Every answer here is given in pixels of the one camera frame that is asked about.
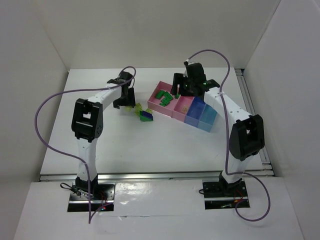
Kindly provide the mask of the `green 2x4 lego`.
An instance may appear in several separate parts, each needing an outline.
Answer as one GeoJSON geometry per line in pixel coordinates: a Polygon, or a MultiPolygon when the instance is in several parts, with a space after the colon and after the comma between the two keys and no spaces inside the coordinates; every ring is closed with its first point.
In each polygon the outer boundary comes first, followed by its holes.
{"type": "Polygon", "coordinates": [[[163,93],[163,96],[164,96],[166,99],[168,99],[169,101],[171,101],[171,100],[173,99],[173,96],[172,96],[169,92],[167,92],[167,91],[165,91],[165,92],[163,93]]]}

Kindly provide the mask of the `green sloped lego piece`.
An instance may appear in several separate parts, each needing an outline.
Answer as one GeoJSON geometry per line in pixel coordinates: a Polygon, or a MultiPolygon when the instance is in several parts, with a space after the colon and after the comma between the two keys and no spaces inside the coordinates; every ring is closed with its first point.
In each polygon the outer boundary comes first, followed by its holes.
{"type": "Polygon", "coordinates": [[[155,98],[158,99],[158,100],[160,100],[160,99],[163,97],[164,93],[165,93],[164,90],[159,90],[159,91],[157,92],[157,94],[155,95],[155,98]]]}

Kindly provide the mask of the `dark blue lego brick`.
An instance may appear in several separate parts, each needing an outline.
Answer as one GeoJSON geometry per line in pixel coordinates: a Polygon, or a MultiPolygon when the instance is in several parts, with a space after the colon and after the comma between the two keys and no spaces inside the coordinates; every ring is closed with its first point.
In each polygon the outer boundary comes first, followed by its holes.
{"type": "Polygon", "coordinates": [[[148,118],[153,117],[152,114],[150,114],[150,113],[148,113],[148,112],[146,112],[146,111],[144,111],[144,110],[141,112],[141,115],[146,116],[146,117],[148,117],[148,118]]]}

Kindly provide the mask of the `green stepped lego assembly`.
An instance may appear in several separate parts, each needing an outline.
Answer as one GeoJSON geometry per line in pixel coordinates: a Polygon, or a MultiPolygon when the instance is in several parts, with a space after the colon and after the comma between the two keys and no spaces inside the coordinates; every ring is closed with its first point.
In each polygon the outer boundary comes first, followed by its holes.
{"type": "Polygon", "coordinates": [[[161,100],[161,103],[164,104],[164,105],[168,105],[171,101],[168,99],[168,98],[163,98],[161,100]]]}

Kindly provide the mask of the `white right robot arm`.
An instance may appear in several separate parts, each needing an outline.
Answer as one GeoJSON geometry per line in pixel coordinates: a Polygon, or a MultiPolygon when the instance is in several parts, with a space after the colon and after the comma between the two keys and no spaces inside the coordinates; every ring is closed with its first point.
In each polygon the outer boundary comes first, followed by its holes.
{"type": "Polygon", "coordinates": [[[224,189],[239,184],[250,161],[265,146],[264,122],[260,115],[242,109],[215,80],[208,80],[201,63],[185,61],[185,72],[175,73],[171,94],[199,97],[212,107],[226,126],[226,160],[219,183],[224,189]]]}

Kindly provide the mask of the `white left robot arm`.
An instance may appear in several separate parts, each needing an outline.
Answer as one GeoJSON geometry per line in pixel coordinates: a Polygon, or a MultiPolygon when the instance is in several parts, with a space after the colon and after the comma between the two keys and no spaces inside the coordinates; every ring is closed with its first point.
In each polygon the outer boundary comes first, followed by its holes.
{"type": "Polygon", "coordinates": [[[122,71],[117,78],[107,82],[104,90],[87,99],[76,100],[71,130],[77,139],[81,159],[75,179],[77,189],[92,195],[98,191],[96,149],[104,128],[103,112],[111,104],[116,109],[135,106],[134,88],[131,87],[133,80],[134,75],[122,71]]]}

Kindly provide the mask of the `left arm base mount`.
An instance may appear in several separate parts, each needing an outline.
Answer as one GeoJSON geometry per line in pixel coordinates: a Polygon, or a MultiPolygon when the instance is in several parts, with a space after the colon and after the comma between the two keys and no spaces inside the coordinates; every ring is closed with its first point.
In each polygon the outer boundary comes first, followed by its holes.
{"type": "Polygon", "coordinates": [[[70,213],[88,212],[89,199],[91,200],[91,211],[112,212],[114,210],[114,199],[116,185],[99,184],[94,193],[87,193],[79,189],[75,184],[60,183],[60,187],[70,191],[67,211],[70,213]]]}

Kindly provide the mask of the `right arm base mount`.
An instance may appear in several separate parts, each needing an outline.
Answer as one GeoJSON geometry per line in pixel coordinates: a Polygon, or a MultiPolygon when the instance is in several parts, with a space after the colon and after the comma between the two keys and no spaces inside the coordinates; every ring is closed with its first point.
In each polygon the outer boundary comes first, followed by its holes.
{"type": "Polygon", "coordinates": [[[204,197],[206,210],[249,208],[250,202],[245,182],[242,180],[237,186],[221,190],[218,182],[203,182],[198,191],[204,197]]]}

